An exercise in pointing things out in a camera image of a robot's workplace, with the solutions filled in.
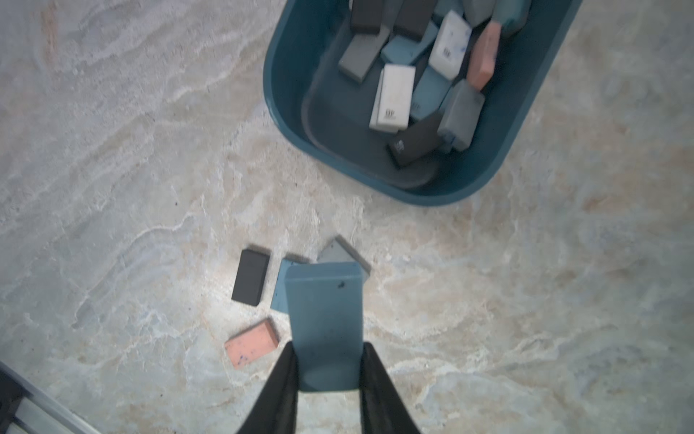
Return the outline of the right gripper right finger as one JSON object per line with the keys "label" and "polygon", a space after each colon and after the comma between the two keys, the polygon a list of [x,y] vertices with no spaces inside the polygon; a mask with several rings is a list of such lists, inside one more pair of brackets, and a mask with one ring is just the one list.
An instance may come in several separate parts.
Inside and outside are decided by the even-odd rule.
{"label": "right gripper right finger", "polygon": [[420,433],[374,346],[368,342],[361,357],[360,400],[362,433]]}

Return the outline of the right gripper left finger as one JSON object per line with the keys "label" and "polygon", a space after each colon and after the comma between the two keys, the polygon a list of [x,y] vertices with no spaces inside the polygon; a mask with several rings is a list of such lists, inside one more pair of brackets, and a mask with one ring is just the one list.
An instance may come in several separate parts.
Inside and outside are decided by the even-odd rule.
{"label": "right gripper left finger", "polygon": [[298,361],[288,342],[238,434],[295,434],[299,390]]}

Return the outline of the blue eraser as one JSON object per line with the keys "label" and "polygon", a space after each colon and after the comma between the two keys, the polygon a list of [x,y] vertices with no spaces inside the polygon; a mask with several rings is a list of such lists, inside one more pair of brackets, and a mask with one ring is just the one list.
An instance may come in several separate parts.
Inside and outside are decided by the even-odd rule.
{"label": "blue eraser", "polygon": [[411,119],[420,121],[437,111],[450,88],[451,81],[428,66],[413,92]]}
{"label": "blue eraser", "polygon": [[382,48],[381,59],[385,63],[414,65],[432,47],[437,34],[438,26],[434,22],[430,22],[419,42],[405,36],[396,35]]}
{"label": "blue eraser", "polygon": [[289,260],[287,258],[284,258],[282,260],[282,262],[280,263],[280,267],[278,270],[278,277],[277,277],[277,281],[276,281],[276,286],[275,286],[273,298],[272,298],[271,305],[270,305],[270,308],[272,310],[278,311],[278,312],[284,313],[284,314],[288,313],[287,290],[286,290],[285,278],[286,278],[288,270],[293,265],[296,265],[296,262]]}

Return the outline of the teal eraser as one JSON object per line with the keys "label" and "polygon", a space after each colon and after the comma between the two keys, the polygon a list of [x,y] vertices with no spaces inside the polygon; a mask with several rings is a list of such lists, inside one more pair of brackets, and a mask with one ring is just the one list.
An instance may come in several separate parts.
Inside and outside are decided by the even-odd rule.
{"label": "teal eraser", "polygon": [[501,36],[517,34],[526,25],[531,9],[531,0],[497,0],[492,20],[501,25]]}
{"label": "teal eraser", "polygon": [[356,262],[296,265],[285,277],[302,392],[359,388],[363,271]]}

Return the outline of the black eraser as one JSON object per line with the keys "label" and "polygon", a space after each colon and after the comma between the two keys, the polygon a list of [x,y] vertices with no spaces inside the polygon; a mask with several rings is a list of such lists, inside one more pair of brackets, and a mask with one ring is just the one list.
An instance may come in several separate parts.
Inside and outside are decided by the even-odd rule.
{"label": "black eraser", "polygon": [[420,42],[437,6],[437,0],[404,0],[399,9],[393,32]]}
{"label": "black eraser", "polygon": [[269,265],[267,253],[245,249],[241,252],[240,263],[234,282],[231,299],[257,307],[260,303]]}
{"label": "black eraser", "polygon": [[421,159],[440,146],[444,139],[438,133],[443,114],[435,111],[409,128],[399,132],[387,145],[398,168],[403,168]]}
{"label": "black eraser", "polygon": [[352,0],[350,27],[355,34],[379,34],[382,0]]}

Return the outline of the grey eraser top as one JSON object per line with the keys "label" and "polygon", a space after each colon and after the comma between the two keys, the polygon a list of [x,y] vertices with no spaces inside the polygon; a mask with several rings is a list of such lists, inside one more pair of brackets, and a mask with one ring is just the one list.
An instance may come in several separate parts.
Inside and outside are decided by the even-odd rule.
{"label": "grey eraser top", "polygon": [[363,282],[370,278],[372,266],[361,254],[350,245],[345,238],[338,235],[317,256],[318,263],[356,262],[361,267]]}

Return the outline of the grey eraser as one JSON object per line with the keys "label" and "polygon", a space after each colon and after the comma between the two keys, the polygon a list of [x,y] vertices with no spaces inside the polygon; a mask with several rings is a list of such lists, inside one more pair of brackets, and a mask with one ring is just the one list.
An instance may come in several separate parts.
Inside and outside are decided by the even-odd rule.
{"label": "grey eraser", "polygon": [[484,94],[467,80],[459,81],[448,92],[437,130],[443,140],[439,148],[442,152],[465,151],[471,146],[484,103]]}
{"label": "grey eraser", "polygon": [[362,83],[390,37],[390,29],[381,26],[379,34],[356,34],[341,57],[339,71]]}
{"label": "grey eraser", "polygon": [[338,235],[317,256],[318,263],[356,262],[361,267],[363,282],[370,278],[372,266],[361,254],[350,245],[345,238]]}
{"label": "grey eraser", "polygon": [[475,28],[490,19],[495,8],[495,0],[463,0],[464,19]]}

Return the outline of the white eraser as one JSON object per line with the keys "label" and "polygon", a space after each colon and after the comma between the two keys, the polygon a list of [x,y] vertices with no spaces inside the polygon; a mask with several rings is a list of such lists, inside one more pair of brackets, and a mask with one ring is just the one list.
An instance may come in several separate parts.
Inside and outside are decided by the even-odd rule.
{"label": "white eraser", "polygon": [[473,28],[460,14],[451,10],[443,19],[428,65],[448,81],[455,79],[467,53]]}
{"label": "white eraser", "polygon": [[381,70],[369,127],[397,133],[410,123],[416,68],[388,63]]}

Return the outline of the grey eraser bottom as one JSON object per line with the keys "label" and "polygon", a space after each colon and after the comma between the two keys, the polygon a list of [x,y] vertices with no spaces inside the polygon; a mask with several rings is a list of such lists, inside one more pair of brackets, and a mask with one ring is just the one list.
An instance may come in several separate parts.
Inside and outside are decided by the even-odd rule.
{"label": "grey eraser bottom", "polygon": [[484,94],[467,80],[459,81],[448,92],[437,130],[443,140],[439,148],[442,152],[465,151],[471,146],[484,103]]}

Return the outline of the teal eraser top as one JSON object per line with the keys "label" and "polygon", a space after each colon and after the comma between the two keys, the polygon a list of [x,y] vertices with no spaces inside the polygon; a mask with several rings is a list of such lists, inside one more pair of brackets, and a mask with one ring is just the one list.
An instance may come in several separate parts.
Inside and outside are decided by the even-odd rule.
{"label": "teal eraser top", "polygon": [[526,25],[531,9],[531,0],[497,0],[492,20],[501,25],[501,36],[517,34]]}

